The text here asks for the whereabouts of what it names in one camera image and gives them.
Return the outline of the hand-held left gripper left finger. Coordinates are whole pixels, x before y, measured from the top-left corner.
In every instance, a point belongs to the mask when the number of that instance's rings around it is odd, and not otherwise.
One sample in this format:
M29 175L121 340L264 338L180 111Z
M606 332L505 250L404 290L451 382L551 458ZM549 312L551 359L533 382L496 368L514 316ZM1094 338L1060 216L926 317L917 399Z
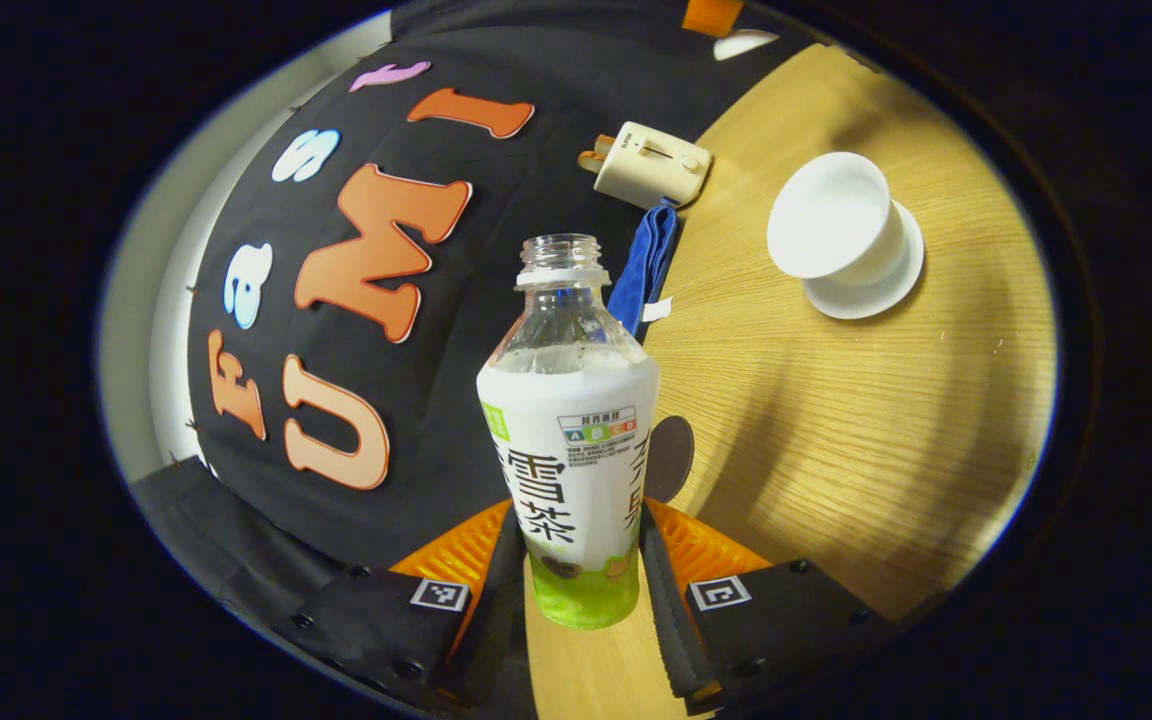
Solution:
M412 715L535 719L524 559L502 501L391 568L344 569L274 629Z

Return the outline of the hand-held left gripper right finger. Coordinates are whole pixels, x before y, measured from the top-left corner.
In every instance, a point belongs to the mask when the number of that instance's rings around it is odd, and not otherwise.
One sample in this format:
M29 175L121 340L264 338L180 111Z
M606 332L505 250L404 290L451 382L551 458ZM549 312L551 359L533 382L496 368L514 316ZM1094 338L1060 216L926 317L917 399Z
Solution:
M660 655L687 714L801 685L896 632L812 560L771 562L653 498L641 520Z

